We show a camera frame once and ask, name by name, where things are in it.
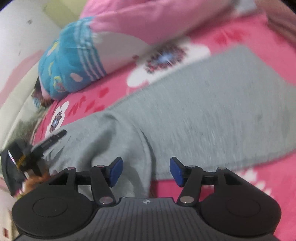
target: white flower print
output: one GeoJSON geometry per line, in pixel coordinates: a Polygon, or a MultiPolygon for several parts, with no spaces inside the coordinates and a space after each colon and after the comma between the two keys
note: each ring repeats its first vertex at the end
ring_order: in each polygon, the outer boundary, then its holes
{"type": "Polygon", "coordinates": [[[65,111],[69,106],[69,101],[65,102],[61,107],[57,107],[53,116],[52,120],[47,126],[45,137],[47,137],[53,131],[59,129],[65,119],[65,111]]]}
{"type": "Polygon", "coordinates": [[[145,82],[151,84],[185,65],[211,55],[206,45],[192,44],[189,37],[182,37],[168,45],[169,47],[167,48],[165,45],[163,48],[160,48],[160,51],[155,51],[137,60],[137,67],[127,78],[127,85],[129,87],[140,87],[145,82]]]}
{"type": "Polygon", "coordinates": [[[246,171],[237,171],[235,173],[261,191],[265,192],[267,195],[271,196],[271,188],[266,188],[265,181],[258,180],[257,172],[253,168],[249,168],[246,171]]]}

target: ribbed black surface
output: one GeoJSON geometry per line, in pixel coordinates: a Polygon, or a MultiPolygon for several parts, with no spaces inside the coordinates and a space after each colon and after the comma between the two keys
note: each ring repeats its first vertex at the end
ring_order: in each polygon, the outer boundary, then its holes
{"type": "MultiPolygon", "coordinates": [[[[17,241],[33,241],[21,236],[17,241]]],[[[194,209],[176,205],[171,198],[123,198],[110,208],[102,208],[84,229],[55,241],[243,241],[222,234],[207,224],[194,209]]],[[[274,236],[248,241],[278,241],[274,236]]]]}

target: pink blanket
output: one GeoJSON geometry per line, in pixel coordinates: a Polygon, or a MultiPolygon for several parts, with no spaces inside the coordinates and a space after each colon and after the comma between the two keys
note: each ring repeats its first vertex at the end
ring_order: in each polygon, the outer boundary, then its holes
{"type": "MultiPolygon", "coordinates": [[[[52,130],[102,111],[182,65],[225,51],[237,44],[248,46],[283,79],[296,85],[295,48],[268,28],[265,15],[245,17],[220,26],[194,30],[187,37],[107,76],[102,82],[96,82],[82,91],[68,95],[62,101],[54,102],[36,133],[35,142],[42,140],[52,130]]],[[[282,218],[275,235],[282,241],[296,238],[295,162],[296,154],[238,172],[280,204],[282,218]]],[[[176,198],[181,188],[168,180],[154,182],[152,190],[159,197],[176,198]]],[[[203,194],[209,192],[211,189],[205,188],[203,194]]]]}

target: wrinkled cloth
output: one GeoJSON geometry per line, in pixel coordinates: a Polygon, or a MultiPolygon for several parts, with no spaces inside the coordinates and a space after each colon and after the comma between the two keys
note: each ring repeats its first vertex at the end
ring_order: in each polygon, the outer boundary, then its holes
{"type": "MultiPolygon", "coordinates": [[[[176,70],[102,112],[64,126],[50,171],[124,161],[114,193],[148,195],[169,160],[207,171],[271,161],[296,148],[296,88],[240,46],[176,70]]],[[[90,189],[82,190],[88,197],[90,189]]]]}

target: pink fabric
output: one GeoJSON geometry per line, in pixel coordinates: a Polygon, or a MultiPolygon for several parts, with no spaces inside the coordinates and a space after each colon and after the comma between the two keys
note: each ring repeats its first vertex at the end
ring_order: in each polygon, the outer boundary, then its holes
{"type": "MultiPolygon", "coordinates": [[[[220,26],[194,30],[188,36],[192,46],[206,45],[211,54],[225,51],[237,44],[244,44],[277,71],[283,79],[296,85],[296,50],[286,39],[268,27],[265,15],[236,19],[220,26]]],[[[143,66],[130,64],[109,75],[104,81],[96,82],[80,92],[70,94],[60,102],[54,102],[36,133],[35,142],[44,138],[55,110],[65,102],[69,105],[65,110],[62,126],[96,111],[102,111],[129,93],[143,87],[131,89],[127,85],[127,79],[139,68],[143,66]]],[[[242,177],[271,195],[280,204],[282,218],[275,235],[282,241],[292,241],[296,237],[295,163],[296,154],[293,154],[239,172],[242,177]]],[[[171,180],[154,182],[152,187],[156,195],[161,197],[176,198],[181,191],[171,180]]],[[[211,189],[204,188],[203,196],[210,192],[211,189]]]]}
{"type": "Polygon", "coordinates": [[[126,34],[149,45],[159,44],[187,32],[232,3],[231,0],[114,2],[91,1],[81,16],[95,16],[90,24],[93,32],[126,34]]]}

